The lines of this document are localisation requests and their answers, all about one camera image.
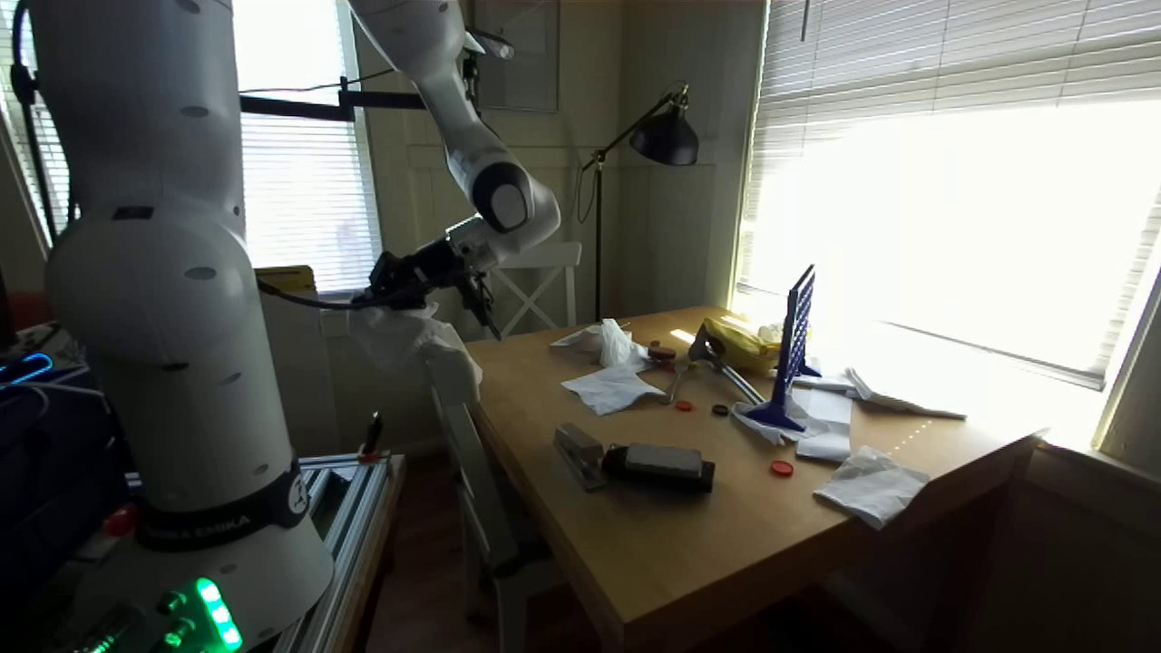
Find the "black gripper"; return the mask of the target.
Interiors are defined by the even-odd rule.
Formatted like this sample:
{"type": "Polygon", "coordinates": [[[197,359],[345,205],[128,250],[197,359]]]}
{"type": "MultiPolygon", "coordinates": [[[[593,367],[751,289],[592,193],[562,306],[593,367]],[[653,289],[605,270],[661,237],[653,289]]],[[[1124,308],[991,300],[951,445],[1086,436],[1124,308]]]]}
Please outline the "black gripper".
{"type": "Polygon", "coordinates": [[[383,250],[371,270],[367,296],[391,308],[419,308],[439,285],[454,285],[460,306],[483,325],[494,325],[494,293],[487,285],[483,257],[471,248],[457,248],[451,237],[406,257],[383,250]]]}

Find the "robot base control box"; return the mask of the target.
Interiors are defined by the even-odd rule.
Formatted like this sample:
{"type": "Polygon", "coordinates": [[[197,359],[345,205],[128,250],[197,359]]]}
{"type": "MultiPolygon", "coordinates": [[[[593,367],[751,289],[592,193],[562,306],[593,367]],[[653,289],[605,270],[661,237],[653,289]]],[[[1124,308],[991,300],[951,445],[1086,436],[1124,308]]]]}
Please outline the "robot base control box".
{"type": "Polygon", "coordinates": [[[117,540],[74,562],[24,653],[356,653],[383,578],[402,456],[308,456],[303,536],[205,550],[117,540]]]}

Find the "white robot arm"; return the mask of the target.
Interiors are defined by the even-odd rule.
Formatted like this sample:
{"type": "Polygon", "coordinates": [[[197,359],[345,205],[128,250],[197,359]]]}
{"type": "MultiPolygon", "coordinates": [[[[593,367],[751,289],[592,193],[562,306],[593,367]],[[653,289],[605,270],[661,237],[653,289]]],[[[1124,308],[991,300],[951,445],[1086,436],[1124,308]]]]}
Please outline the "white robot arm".
{"type": "Polygon", "coordinates": [[[200,578],[245,634],[308,612],[332,557],[308,519],[260,289],[241,250],[233,0],[21,0],[67,164],[48,296],[142,473],[102,589],[200,578]]]}

